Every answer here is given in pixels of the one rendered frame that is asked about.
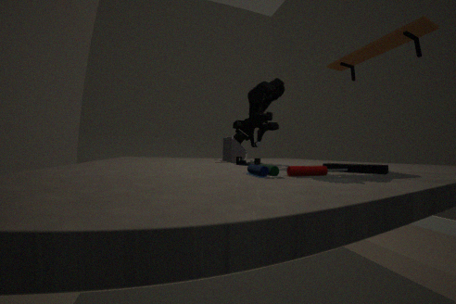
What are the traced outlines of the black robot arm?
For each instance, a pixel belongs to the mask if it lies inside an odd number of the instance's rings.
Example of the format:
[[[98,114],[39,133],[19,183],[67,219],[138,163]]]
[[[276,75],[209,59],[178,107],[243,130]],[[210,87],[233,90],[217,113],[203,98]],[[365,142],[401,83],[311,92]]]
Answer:
[[[277,100],[283,95],[285,91],[284,83],[281,79],[275,78],[271,82],[260,82],[253,90],[248,92],[248,101],[249,108],[253,108],[250,120],[255,120],[256,122],[265,122],[268,123],[268,120],[272,120],[273,116],[271,112],[264,113],[270,103],[274,100]],[[264,100],[263,100],[264,99]],[[263,108],[258,112],[255,108]],[[242,133],[244,132],[244,133]],[[241,144],[245,139],[249,140],[249,137],[246,136],[247,132],[244,131],[245,127],[236,129],[236,134],[234,138],[239,144]]]

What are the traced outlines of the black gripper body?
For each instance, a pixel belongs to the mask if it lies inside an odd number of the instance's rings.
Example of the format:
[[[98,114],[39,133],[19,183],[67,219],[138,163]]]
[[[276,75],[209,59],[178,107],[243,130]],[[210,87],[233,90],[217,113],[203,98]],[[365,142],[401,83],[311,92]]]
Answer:
[[[261,109],[263,108],[255,108],[258,112],[260,112]],[[277,122],[269,122],[266,124],[263,124],[264,122],[256,122],[255,120],[250,120],[250,116],[252,113],[253,108],[249,109],[248,115],[249,115],[249,122],[246,123],[244,120],[236,120],[233,124],[234,129],[240,129],[241,127],[246,128],[260,128],[261,129],[269,129],[269,131],[274,131],[278,129],[278,123]]]

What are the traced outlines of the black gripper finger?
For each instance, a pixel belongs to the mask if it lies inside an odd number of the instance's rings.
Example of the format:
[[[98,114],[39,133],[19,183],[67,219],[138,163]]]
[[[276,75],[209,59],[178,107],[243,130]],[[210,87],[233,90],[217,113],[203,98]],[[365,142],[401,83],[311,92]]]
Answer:
[[[247,132],[250,142],[251,142],[252,146],[254,146],[254,129],[246,128],[244,131]]]
[[[269,130],[269,129],[261,129],[261,130],[258,130],[258,142],[261,141],[262,136],[263,136],[264,133],[265,133],[266,131],[268,131],[268,130]]]

